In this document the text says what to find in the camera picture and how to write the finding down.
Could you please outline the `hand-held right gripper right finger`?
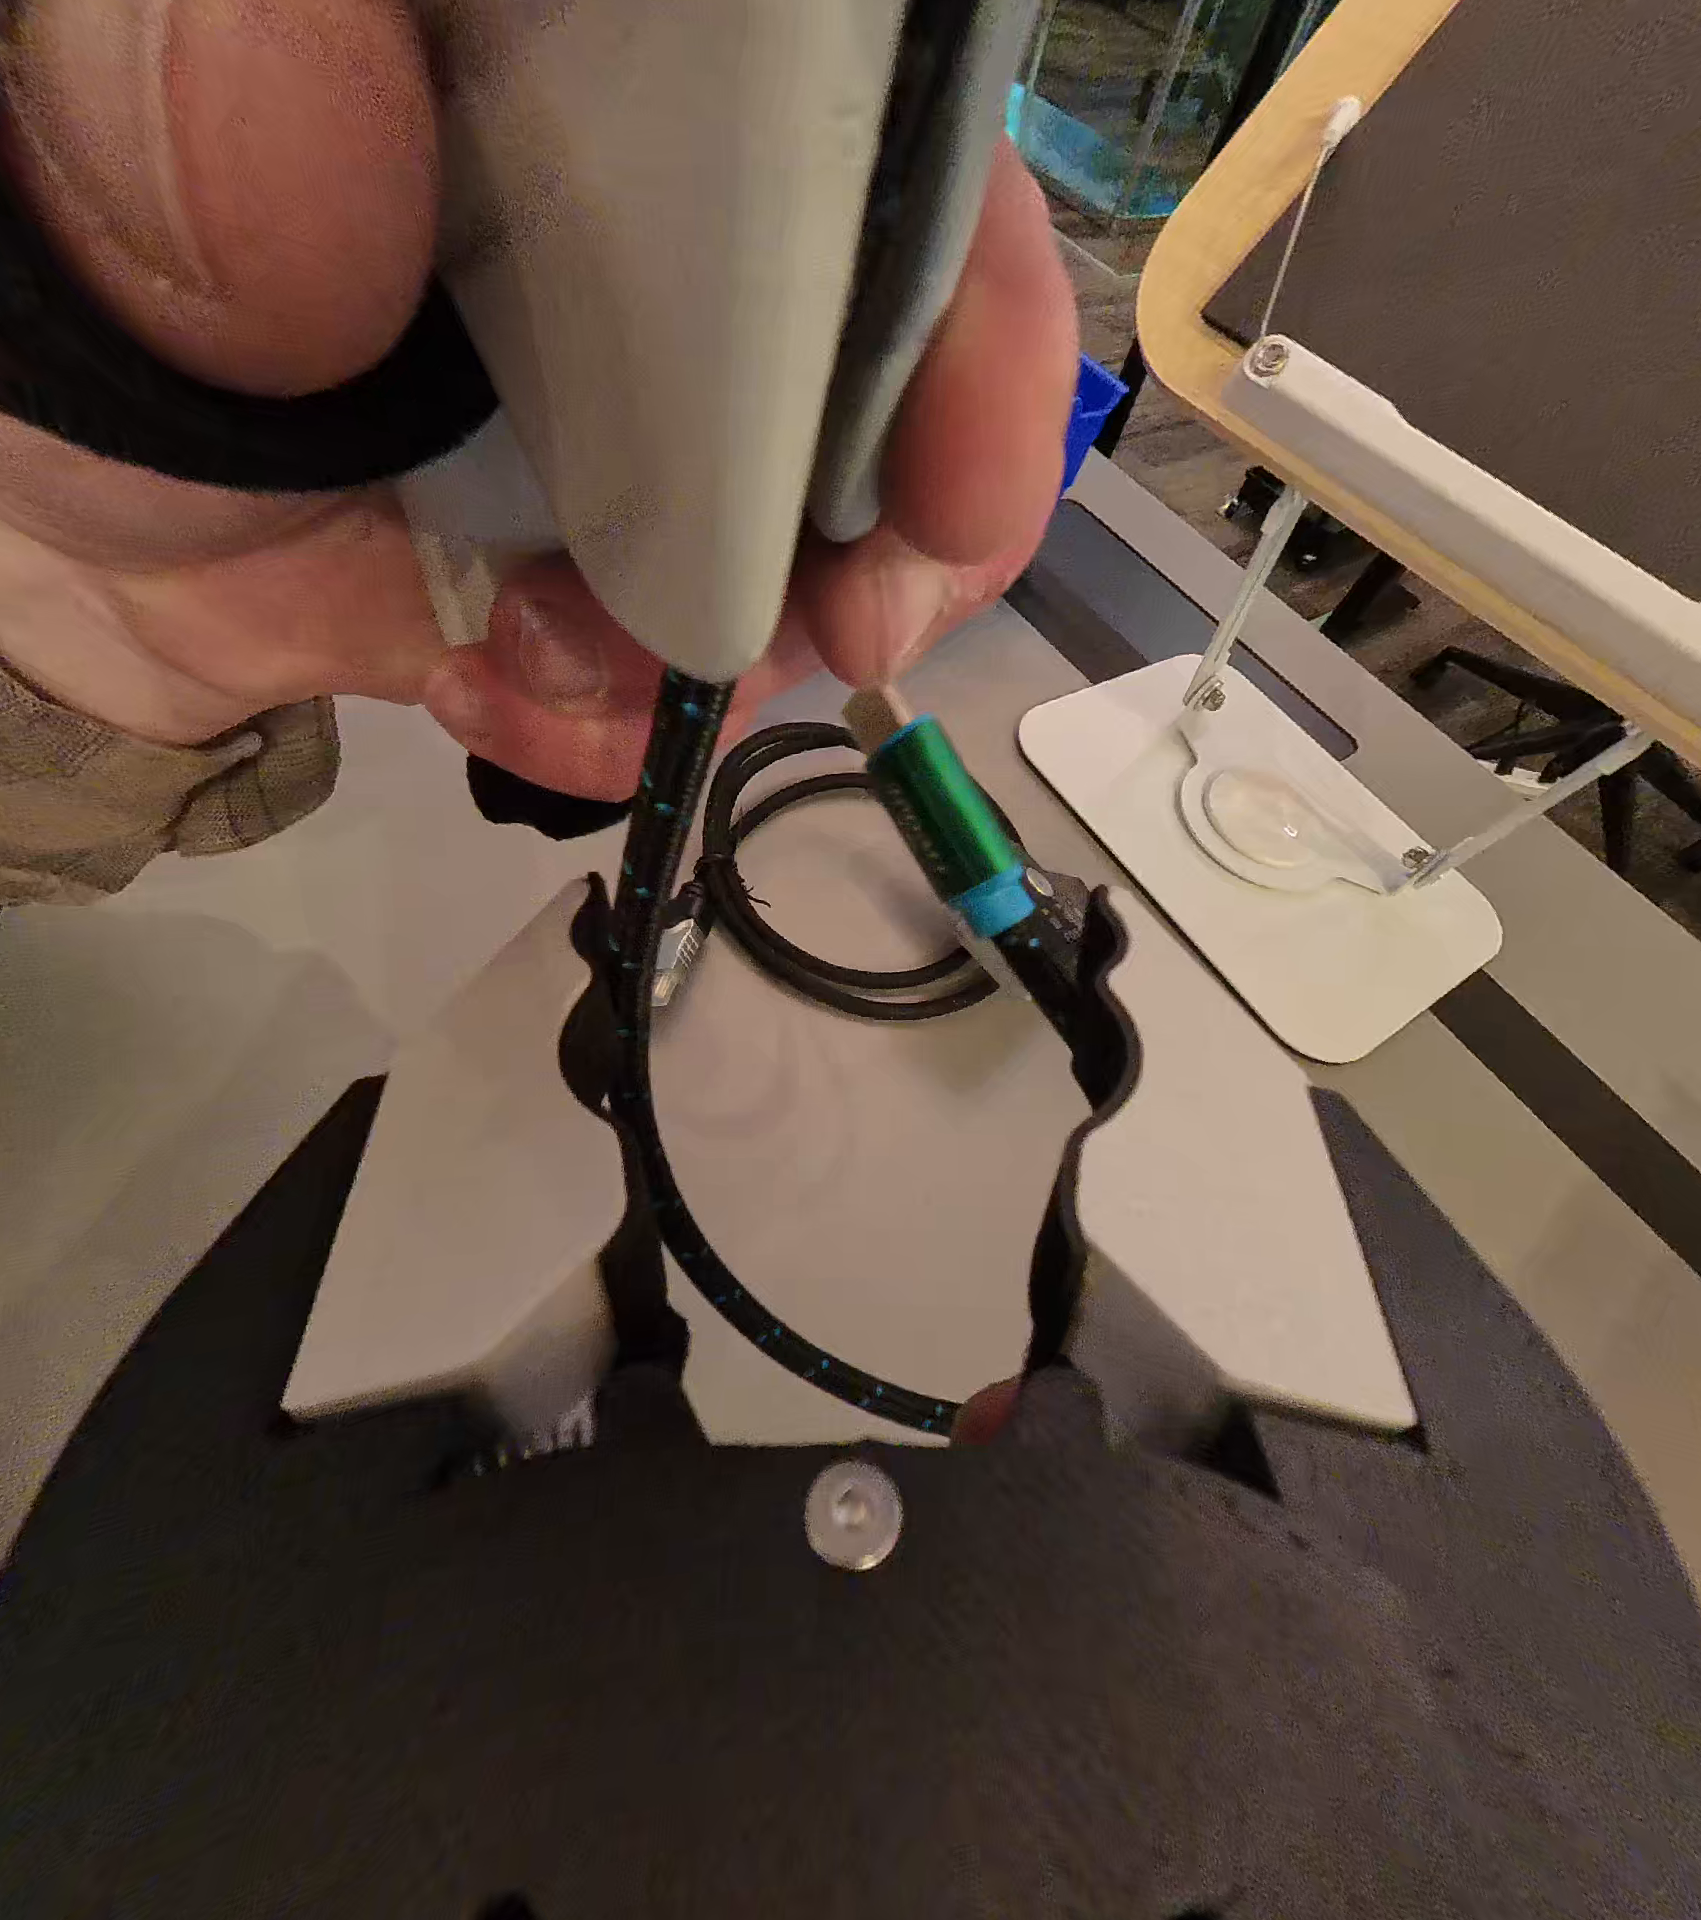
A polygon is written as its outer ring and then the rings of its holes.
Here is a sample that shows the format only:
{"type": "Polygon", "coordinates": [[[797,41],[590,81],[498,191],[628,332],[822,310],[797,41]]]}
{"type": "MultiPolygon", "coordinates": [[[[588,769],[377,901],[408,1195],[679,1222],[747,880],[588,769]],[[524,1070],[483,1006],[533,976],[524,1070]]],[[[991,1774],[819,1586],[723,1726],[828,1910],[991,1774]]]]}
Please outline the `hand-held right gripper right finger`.
{"type": "Polygon", "coordinates": [[[1033,1248],[1025,1373],[1077,1371],[1106,1430],[1159,1453],[1252,1409],[1413,1431],[1307,1071],[1122,885],[1025,961],[1088,1106],[1033,1248]]]}

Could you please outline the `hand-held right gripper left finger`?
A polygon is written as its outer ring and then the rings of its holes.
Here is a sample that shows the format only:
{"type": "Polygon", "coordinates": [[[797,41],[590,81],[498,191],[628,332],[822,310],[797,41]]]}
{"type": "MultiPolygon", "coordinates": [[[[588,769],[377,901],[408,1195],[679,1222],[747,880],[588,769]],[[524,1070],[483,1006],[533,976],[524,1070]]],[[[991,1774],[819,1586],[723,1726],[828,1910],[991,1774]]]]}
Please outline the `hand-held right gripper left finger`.
{"type": "Polygon", "coordinates": [[[431,1397],[557,1427],[617,1366],[676,1371],[640,1164],[608,1118],[617,1024],[562,884],[400,1046],[337,1217],[286,1412],[431,1397]]]}

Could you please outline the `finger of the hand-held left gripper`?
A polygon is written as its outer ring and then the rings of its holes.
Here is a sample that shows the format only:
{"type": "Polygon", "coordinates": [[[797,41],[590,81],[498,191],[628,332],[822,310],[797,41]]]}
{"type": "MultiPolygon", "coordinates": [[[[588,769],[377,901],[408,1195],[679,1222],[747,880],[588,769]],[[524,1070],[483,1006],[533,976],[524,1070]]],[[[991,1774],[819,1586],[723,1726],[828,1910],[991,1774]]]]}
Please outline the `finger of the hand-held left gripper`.
{"type": "Polygon", "coordinates": [[[414,9],[435,264],[498,417],[408,505],[463,592],[565,554],[653,657],[736,679],[786,593],[901,6],[414,9]]]}
{"type": "Polygon", "coordinates": [[[957,293],[1038,4],[909,1],[809,491],[837,544],[877,521],[905,395],[957,293]]]}

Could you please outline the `blue plastic bin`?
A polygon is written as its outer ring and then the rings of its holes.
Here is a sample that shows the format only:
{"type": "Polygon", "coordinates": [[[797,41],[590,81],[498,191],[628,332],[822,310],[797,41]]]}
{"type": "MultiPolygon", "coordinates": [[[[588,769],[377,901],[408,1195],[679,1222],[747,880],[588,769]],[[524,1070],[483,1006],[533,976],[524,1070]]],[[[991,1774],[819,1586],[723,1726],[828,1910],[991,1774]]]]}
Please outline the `blue plastic bin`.
{"type": "Polygon", "coordinates": [[[1065,430],[1065,461],[1078,466],[1099,441],[1106,420],[1129,395],[1126,382],[1086,353],[1078,353],[1077,383],[1065,430]]]}

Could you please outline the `person's left forearm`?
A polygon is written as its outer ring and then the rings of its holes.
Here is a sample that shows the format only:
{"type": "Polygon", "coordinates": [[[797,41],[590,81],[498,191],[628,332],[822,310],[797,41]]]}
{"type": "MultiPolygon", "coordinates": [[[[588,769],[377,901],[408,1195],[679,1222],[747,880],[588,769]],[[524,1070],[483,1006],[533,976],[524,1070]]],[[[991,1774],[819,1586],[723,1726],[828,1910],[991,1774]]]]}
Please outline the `person's left forearm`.
{"type": "Polygon", "coordinates": [[[88,904],[160,855],[254,847],[313,813],[336,772],[325,698],[177,747],[63,708],[0,661],[0,905],[88,904]]]}

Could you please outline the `person's left hand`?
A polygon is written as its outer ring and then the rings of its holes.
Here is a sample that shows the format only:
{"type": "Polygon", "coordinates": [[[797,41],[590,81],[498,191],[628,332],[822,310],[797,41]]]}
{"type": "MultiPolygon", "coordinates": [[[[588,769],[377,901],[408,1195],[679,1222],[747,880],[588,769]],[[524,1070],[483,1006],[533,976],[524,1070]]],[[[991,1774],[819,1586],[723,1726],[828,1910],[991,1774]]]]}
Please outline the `person's left hand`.
{"type": "MultiPolygon", "coordinates": [[[[213,386],[363,371],[426,285],[434,101],[402,4],[24,4],[0,27],[0,157],[102,310],[213,386]]],[[[732,728],[819,668],[887,682],[1005,592],[1058,498],[1077,365],[1050,209],[1001,138],[883,516],[856,544],[806,540],[732,728]]],[[[518,566],[486,637],[451,648],[390,491],[220,491],[4,415],[0,659],[170,747],[315,698],[421,708],[461,750],[599,801],[634,786],[659,675],[564,559],[518,566]]]]}

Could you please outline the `black wood-edged board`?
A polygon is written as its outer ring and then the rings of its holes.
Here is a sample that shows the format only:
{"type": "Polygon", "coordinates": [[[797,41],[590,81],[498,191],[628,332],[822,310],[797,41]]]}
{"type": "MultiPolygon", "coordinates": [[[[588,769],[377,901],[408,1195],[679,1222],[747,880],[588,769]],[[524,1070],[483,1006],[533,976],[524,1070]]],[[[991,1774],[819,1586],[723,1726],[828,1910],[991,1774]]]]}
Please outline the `black wood-edged board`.
{"type": "Polygon", "coordinates": [[[1343,4],[1137,323],[1217,434],[1701,767],[1701,4],[1343,4]]]}

